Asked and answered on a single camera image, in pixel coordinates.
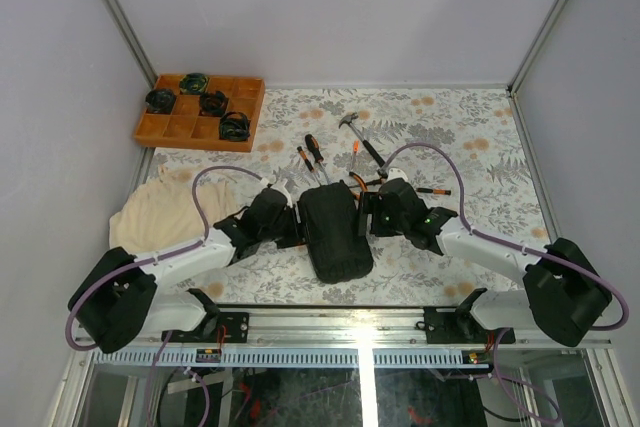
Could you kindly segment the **orange handled pliers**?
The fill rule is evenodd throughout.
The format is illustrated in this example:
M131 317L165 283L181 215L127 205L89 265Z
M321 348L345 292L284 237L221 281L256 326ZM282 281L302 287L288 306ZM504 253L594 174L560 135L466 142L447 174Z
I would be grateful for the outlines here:
M348 188L356 199L360 197L361 193L367 192L370 187L381 186L386 181L384 177L365 181L359 174L353 171L348 172L348 177L355 182L354 185L348 185Z

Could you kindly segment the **black plastic tool case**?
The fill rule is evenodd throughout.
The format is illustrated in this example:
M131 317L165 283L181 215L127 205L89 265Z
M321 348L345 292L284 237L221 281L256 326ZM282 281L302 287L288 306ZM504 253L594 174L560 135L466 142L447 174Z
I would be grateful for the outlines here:
M298 210L316 277L325 284L360 279L373 269L369 244L357 230L354 197L344 183L301 194Z

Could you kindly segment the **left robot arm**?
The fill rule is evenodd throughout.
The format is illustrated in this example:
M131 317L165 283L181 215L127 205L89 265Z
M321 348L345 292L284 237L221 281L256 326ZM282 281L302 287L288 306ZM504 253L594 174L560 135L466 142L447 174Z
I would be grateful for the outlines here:
M290 196L267 187L248 208L215 223L201 239L146 259L122 247L107 251L70 298L68 321L79 324L104 353L141 336L208 341L218 332L219 308L202 290L179 284L253 256L266 242L295 240L297 234Z

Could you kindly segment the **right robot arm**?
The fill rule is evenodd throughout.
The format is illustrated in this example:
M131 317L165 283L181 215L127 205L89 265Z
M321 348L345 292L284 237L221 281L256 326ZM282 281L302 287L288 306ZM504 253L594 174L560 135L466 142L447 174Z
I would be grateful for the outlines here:
M401 178L361 193L359 216L371 219L376 237L402 236L417 249L469 261L519 285L517 291L481 292L456 316L457 332L467 341L502 327L537 327L553 341L576 347L612 301L574 242L559 238L537 250L481 233L460 213L427 206Z

